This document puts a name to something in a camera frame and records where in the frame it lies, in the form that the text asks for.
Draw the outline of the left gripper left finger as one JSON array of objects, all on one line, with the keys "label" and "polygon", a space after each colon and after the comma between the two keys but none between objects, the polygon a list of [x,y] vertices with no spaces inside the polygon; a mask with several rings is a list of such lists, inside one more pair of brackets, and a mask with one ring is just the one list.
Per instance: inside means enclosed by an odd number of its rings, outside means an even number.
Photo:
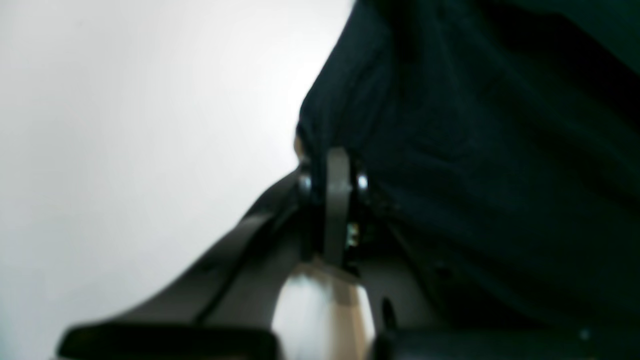
[{"label": "left gripper left finger", "polygon": [[300,165],[167,287],[69,328],[60,360],[283,360],[272,330],[294,269],[322,250],[326,166]]}]

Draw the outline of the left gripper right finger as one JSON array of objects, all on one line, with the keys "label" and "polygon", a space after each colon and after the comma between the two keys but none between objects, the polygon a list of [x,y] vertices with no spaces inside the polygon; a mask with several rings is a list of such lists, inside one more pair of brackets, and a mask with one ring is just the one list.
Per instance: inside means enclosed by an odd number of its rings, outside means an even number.
[{"label": "left gripper right finger", "polygon": [[549,325],[478,285],[393,215],[342,147],[326,156],[325,260],[368,295],[370,360],[637,360],[638,328]]}]

